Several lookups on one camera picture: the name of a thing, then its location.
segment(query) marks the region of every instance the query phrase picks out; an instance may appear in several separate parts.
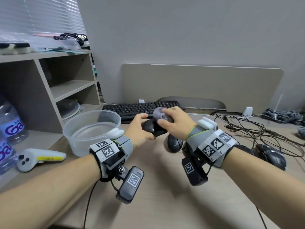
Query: yellow sticker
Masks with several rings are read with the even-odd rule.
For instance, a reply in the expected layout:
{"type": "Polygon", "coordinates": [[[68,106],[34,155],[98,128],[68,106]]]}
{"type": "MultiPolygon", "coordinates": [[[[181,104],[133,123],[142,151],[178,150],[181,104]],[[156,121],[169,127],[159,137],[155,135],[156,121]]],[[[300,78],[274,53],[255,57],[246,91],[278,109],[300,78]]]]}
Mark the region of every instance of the yellow sticker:
{"type": "Polygon", "coordinates": [[[45,157],[45,156],[39,156],[37,158],[37,161],[61,161],[63,157],[45,157]]]}

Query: screw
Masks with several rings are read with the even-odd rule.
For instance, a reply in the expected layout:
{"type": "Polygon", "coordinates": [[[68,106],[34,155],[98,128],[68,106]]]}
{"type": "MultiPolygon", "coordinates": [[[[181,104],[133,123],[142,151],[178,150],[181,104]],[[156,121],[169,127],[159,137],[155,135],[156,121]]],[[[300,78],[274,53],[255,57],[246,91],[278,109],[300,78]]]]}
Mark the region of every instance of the screw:
{"type": "Polygon", "coordinates": [[[123,167],[121,167],[120,169],[119,169],[119,173],[120,174],[123,174],[125,172],[125,169],[123,168],[123,167]]]}

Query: white controller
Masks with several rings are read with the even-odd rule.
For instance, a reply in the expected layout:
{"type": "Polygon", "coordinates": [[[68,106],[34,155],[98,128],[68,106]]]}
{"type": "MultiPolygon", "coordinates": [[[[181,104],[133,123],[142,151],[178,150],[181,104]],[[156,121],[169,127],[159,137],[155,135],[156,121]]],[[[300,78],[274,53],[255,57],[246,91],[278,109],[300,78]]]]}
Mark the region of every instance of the white controller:
{"type": "Polygon", "coordinates": [[[21,172],[28,172],[34,168],[37,163],[42,162],[61,162],[67,155],[62,152],[43,150],[43,149],[26,149],[18,157],[17,167],[21,172]]]}

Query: clear plastic bowl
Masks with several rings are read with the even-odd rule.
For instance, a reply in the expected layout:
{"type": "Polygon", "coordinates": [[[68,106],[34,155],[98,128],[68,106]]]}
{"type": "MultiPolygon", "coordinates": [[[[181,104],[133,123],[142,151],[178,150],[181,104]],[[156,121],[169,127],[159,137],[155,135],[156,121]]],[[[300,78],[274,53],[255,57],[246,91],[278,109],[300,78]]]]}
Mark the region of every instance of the clear plastic bowl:
{"type": "Polygon", "coordinates": [[[68,139],[73,153],[78,157],[89,154],[92,144],[106,139],[106,133],[120,128],[121,117],[108,110],[84,112],[67,121],[63,134],[68,139]]]}

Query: water bottle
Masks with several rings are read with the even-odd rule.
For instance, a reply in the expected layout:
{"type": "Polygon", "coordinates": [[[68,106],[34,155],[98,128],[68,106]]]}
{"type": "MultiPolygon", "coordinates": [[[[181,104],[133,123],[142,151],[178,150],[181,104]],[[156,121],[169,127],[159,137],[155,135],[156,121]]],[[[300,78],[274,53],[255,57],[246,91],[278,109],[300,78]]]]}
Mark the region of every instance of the water bottle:
{"type": "Polygon", "coordinates": [[[28,136],[15,108],[0,95],[0,132],[10,145],[16,145],[28,136]]]}
{"type": "Polygon", "coordinates": [[[0,132],[0,175],[6,173],[17,164],[18,156],[0,132]]]}

